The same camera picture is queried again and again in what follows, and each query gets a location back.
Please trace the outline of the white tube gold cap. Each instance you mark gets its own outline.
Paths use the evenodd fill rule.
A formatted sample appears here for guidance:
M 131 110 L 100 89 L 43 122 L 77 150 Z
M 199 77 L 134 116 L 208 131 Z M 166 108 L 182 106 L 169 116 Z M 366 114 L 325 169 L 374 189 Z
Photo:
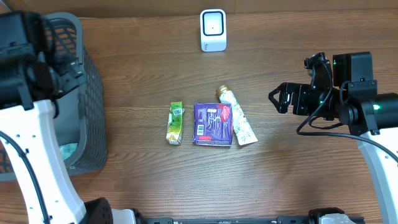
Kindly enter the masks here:
M 249 121 L 247 120 L 239 102 L 229 85 L 221 85 L 216 89 L 219 100 L 224 104 L 230 104 L 233 114 L 233 130 L 236 134 L 238 144 L 244 146 L 258 142 Z

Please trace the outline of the teal tissue packet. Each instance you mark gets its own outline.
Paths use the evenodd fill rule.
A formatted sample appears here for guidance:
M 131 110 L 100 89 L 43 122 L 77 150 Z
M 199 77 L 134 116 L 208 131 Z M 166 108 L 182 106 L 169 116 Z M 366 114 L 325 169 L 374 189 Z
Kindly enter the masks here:
M 60 146 L 60 152 L 63 160 L 67 160 L 69 157 L 73 155 L 76 151 L 78 144 L 77 143 L 69 143 Z

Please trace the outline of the purple Carefree pad packet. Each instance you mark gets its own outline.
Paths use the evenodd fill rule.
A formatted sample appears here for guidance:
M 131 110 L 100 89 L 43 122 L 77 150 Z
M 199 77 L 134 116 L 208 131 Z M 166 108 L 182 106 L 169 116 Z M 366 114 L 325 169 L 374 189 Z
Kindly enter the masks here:
M 195 103 L 193 143 L 230 147 L 233 140 L 233 113 L 230 103 Z

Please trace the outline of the green yellow snack packet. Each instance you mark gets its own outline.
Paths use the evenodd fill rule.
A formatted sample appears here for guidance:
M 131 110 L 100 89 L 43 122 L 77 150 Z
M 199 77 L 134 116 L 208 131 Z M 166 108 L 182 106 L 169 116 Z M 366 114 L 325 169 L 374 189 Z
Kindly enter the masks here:
M 170 145 L 179 146 L 182 143 L 184 112 L 182 101 L 171 102 L 165 137 Z

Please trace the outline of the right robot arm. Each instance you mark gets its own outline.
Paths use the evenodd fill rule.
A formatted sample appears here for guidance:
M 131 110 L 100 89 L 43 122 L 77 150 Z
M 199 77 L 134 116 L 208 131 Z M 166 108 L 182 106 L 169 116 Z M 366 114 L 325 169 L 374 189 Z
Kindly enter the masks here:
M 397 93 L 379 94 L 370 52 L 305 58 L 309 84 L 281 83 L 268 99 L 305 116 L 296 133 L 354 139 L 371 174 L 384 223 L 397 223 Z

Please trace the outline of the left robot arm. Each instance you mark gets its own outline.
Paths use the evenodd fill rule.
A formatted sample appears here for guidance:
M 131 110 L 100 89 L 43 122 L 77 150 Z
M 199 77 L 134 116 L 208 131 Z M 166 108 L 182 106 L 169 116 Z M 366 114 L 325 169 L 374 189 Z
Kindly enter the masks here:
M 105 198 L 84 202 L 70 176 L 106 163 L 103 84 L 79 18 L 1 15 L 1 142 L 29 223 L 135 223 Z

